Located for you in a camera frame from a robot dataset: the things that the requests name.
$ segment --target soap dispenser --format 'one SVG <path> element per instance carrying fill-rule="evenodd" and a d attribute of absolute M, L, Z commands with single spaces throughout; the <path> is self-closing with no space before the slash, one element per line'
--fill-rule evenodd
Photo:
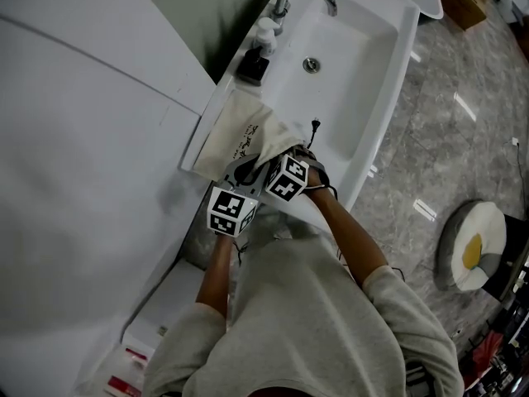
<path fill-rule="evenodd" d="M 270 56 L 275 52 L 278 42 L 275 39 L 274 30 L 280 26 L 269 17 L 261 17 L 257 21 L 257 34 L 255 34 L 253 48 L 262 47 L 261 57 Z"/>

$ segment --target green wall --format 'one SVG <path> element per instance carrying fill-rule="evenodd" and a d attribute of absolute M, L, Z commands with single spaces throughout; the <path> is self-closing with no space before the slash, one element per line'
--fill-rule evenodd
<path fill-rule="evenodd" d="M 217 83 L 268 0 L 152 0 Z"/>

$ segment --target person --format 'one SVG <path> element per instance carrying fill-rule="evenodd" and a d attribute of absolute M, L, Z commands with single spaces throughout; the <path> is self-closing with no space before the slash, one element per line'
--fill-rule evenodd
<path fill-rule="evenodd" d="M 219 236 L 196 303 L 147 366 L 145 397 L 463 395 L 436 317 L 329 189 L 307 196 L 349 272 L 321 235 L 270 242 L 245 255 L 226 330 L 232 239 Z"/>

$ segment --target sleeve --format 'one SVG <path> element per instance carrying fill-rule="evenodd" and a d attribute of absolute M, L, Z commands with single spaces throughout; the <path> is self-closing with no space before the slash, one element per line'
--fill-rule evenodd
<path fill-rule="evenodd" d="M 209 353 L 225 333 L 226 320 L 215 309 L 201 303 L 186 308 L 147 366 L 143 395 L 181 393 L 186 381 L 206 364 Z"/>
<path fill-rule="evenodd" d="M 406 361 L 419 361 L 433 376 L 437 397 L 463 395 L 455 345 L 436 316 L 394 273 L 381 266 L 363 290 L 397 338 Z"/>

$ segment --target person's left arm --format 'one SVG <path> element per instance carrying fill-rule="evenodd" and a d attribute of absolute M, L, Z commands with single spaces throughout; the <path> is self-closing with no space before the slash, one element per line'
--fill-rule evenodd
<path fill-rule="evenodd" d="M 196 303 L 167 332 L 147 366 L 143 395 L 182 393 L 189 377 L 206 364 L 226 333 L 231 237 L 219 236 Z"/>

